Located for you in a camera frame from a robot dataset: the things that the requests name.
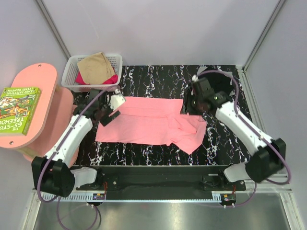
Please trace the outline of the black marbled table mat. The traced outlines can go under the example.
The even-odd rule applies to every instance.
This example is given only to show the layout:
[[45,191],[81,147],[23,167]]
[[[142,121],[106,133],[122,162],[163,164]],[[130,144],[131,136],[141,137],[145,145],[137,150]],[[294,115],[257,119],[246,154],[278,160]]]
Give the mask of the black marbled table mat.
[[[125,96],[181,99],[193,75],[204,66],[124,66],[120,87]],[[141,145],[96,142],[93,128],[80,144],[76,165],[229,165],[248,161],[250,155],[231,130],[205,114],[207,130],[203,143],[192,154],[176,145]]]

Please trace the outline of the magenta t shirt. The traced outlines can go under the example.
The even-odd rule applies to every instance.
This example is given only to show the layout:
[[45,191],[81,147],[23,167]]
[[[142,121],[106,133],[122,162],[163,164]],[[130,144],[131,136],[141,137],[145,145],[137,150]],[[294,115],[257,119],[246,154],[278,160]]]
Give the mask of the magenta t shirt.
[[[102,84],[115,84],[115,83],[117,83],[117,81],[118,81],[118,74],[115,74],[110,79],[103,82]],[[83,81],[83,78],[82,78],[80,72],[78,72],[77,77],[75,79],[75,82],[80,84],[80,85],[88,85]]]

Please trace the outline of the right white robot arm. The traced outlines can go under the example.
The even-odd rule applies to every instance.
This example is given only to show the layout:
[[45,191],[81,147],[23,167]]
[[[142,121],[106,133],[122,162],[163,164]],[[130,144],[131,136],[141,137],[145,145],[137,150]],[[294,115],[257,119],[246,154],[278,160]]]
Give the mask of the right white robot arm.
[[213,112],[241,140],[251,157],[243,163],[228,166],[218,177],[218,185],[224,190],[230,189],[235,182],[251,179],[256,183],[264,180],[271,182],[270,176],[282,170],[287,171],[291,180],[291,171],[285,161],[285,142],[272,139],[257,128],[237,107],[238,96],[232,100],[224,91],[217,91],[206,77],[194,75],[185,90],[181,113],[201,115],[205,111]]

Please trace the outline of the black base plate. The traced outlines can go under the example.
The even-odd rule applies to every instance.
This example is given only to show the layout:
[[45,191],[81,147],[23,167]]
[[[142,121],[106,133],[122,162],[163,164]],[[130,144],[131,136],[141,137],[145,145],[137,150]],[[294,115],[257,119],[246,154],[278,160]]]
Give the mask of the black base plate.
[[95,166],[97,179],[79,191],[106,189],[107,201],[219,200],[218,193],[251,192],[247,180],[227,182],[225,166]]

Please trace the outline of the folded black t shirt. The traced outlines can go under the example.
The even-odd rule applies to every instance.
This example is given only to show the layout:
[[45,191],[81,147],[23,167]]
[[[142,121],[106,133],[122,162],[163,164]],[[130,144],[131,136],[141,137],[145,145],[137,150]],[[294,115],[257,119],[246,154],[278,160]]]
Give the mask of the folded black t shirt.
[[208,73],[204,75],[209,81],[210,86],[215,92],[223,91],[229,96],[234,95],[234,87],[232,86],[231,79],[224,74],[218,74],[216,72]]

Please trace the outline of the green book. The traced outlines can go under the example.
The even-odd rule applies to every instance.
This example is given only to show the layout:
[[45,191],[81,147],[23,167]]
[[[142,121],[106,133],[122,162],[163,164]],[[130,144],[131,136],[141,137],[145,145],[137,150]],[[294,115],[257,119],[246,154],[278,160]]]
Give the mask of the green book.
[[41,90],[37,87],[4,88],[0,96],[0,135],[25,136]]

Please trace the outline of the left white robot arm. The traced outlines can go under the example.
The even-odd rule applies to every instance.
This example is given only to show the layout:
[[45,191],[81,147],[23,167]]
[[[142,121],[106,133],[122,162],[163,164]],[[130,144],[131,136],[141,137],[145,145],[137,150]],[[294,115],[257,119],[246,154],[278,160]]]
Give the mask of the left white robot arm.
[[120,115],[118,110],[125,103],[121,90],[107,88],[90,90],[89,97],[74,110],[70,122],[56,144],[43,157],[34,157],[31,163],[34,187],[40,201],[42,193],[68,197],[73,189],[89,185],[97,190],[103,186],[103,177],[90,167],[71,169],[71,160],[80,143],[93,128],[94,123],[108,125]]

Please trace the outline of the light pink t shirt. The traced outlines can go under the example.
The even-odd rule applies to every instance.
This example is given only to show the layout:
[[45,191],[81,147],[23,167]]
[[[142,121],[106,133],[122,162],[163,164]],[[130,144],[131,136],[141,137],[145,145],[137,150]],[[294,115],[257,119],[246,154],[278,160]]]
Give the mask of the light pink t shirt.
[[97,142],[175,144],[191,154],[203,142],[207,123],[200,115],[181,114],[182,99],[126,97],[120,115],[98,125]]

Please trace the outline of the white plastic basket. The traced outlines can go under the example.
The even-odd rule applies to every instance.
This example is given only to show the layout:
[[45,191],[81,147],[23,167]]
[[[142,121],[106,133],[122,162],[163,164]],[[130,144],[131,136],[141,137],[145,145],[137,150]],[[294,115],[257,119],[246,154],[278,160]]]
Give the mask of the white plastic basket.
[[61,85],[73,92],[115,89],[120,82],[122,56],[119,54],[75,55],[68,59]]

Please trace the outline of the pink tiered shelf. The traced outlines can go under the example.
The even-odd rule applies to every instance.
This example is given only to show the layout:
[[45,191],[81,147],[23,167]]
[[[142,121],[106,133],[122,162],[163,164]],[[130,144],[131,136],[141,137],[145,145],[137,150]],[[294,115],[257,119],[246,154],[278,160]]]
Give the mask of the pink tiered shelf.
[[37,87],[41,96],[27,135],[1,136],[0,148],[16,150],[32,161],[55,147],[67,128],[75,108],[73,95],[69,89],[58,85],[57,70],[47,63],[33,64],[21,70],[12,87]]

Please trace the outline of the beige t shirt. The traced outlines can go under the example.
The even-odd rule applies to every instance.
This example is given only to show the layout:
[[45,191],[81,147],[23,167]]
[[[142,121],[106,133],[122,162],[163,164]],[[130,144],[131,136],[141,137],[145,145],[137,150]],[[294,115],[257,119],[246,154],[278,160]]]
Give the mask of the beige t shirt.
[[89,55],[77,63],[83,81],[88,85],[101,85],[115,75],[115,70],[103,52]]

